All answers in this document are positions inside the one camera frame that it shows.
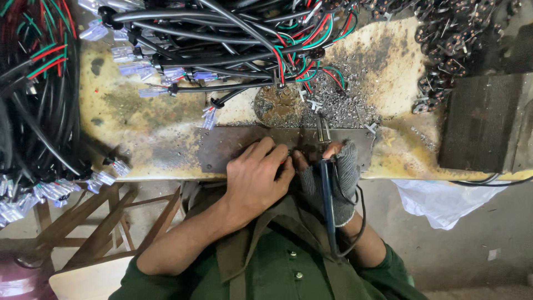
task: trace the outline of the wire bundle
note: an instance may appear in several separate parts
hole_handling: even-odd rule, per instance
[[[165,77],[168,70],[180,72],[173,81],[140,91],[141,96],[229,91],[220,99],[212,99],[206,113],[213,114],[249,88],[274,85],[281,89],[288,83],[302,83],[312,93],[308,81],[317,72],[327,74],[344,90],[341,72],[320,67],[320,59],[324,48],[355,30],[356,1],[197,0],[181,4],[181,8],[168,8],[162,2],[145,2],[150,9],[122,13],[108,6],[98,9],[103,26],[140,45],[131,60],[150,60]],[[335,26],[339,17],[345,21]],[[196,81],[203,76],[224,81],[238,77],[244,83],[194,88],[177,85],[178,80]]]
[[[78,157],[78,46],[65,0],[8,0],[0,9],[2,226],[47,196],[68,196],[91,165]]]

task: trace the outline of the gray knitted glove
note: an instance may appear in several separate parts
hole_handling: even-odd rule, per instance
[[[333,213],[335,215],[335,226],[341,227],[348,223],[354,213],[355,206],[349,203],[338,189],[340,185],[344,194],[354,202],[357,189],[357,181],[361,176],[361,169],[357,164],[357,149],[352,141],[347,141],[346,145],[337,154],[337,169],[340,184],[337,184],[335,174],[333,179]],[[324,201],[321,193],[321,181],[318,174],[313,173],[313,167],[308,167],[300,173],[302,188],[311,206],[318,209],[324,215]]]

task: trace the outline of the pile of components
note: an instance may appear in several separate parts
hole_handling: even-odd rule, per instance
[[[420,0],[404,2],[412,6],[415,16],[424,22],[416,29],[415,40],[428,56],[430,65],[419,80],[422,97],[413,113],[437,109],[453,87],[454,78],[474,75],[482,60],[487,40],[499,40],[501,25],[492,22],[495,0]],[[520,7],[518,0],[509,2],[509,16]]]
[[[149,84],[139,90],[141,97],[229,91],[220,99],[211,99],[205,108],[204,128],[208,129],[216,123],[217,109],[249,88],[273,85],[282,89],[300,82],[302,92],[311,94],[308,81],[322,72],[344,91],[341,72],[320,66],[320,59],[325,48],[355,30],[359,5],[346,0],[78,3],[101,18],[91,22],[81,38],[94,41],[112,29],[116,41],[135,46],[112,49],[115,62],[132,62],[119,66],[123,75],[139,74],[146,80],[160,74],[161,85]],[[275,17],[265,17],[268,13]],[[246,83],[201,86],[198,82],[229,77]],[[180,87],[179,80],[200,86]]]
[[[79,157],[79,50],[65,0],[9,0],[0,9],[3,227],[38,202],[65,205],[76,181],[97,193],[115,178]]]

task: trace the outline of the metal plate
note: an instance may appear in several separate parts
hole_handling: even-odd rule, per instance
[[[289,149],[299,149],[316,160],[316,129],[263,128],[263,127],[215,127],[209,131],[198,129],[200,147],[196,157],[205,173],[226,173],[228,162],[238,157],[247,147],[263,137],[272,137],[276,144],[286,144]],[[372,143],[375,135],[366,129],[330,129],[333,141],[350,139],[356,142],[358,164],[366,171],[370,165]]]

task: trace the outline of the right hand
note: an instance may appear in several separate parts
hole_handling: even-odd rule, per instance
[[[265,137],[228,163],[228,190],[220,201],[228,205],[233,231],[246,226],[287,193],[295,174],[287,153],[286,145],[276,146],[272,138]],[[284,169],[275,180],[280,164]]]

